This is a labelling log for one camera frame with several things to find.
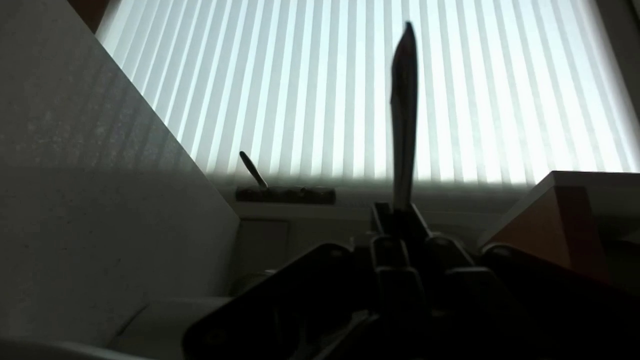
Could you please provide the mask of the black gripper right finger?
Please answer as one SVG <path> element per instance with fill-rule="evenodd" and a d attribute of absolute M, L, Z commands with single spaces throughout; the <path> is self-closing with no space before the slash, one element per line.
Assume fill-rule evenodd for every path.
<path fill-rule="evenodd" d="M 480 267 L 468 249 L 434 233 L 416 207 L 410 208 L 411 262 L 419 271 L 425 298 L 437 317 L 489 319 L 492 272 Z"/>

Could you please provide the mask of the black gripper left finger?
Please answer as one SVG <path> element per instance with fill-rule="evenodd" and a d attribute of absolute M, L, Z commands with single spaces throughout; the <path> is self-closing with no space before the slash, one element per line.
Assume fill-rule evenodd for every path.
<path fill-rule="evenodd" d="M 410 262 L 406 243 L 385 202 L 371 208 L 370 258 L 377 288 L 379 314 L 389 320 L 418 320 L 425 314 L 421 280 Z"/>

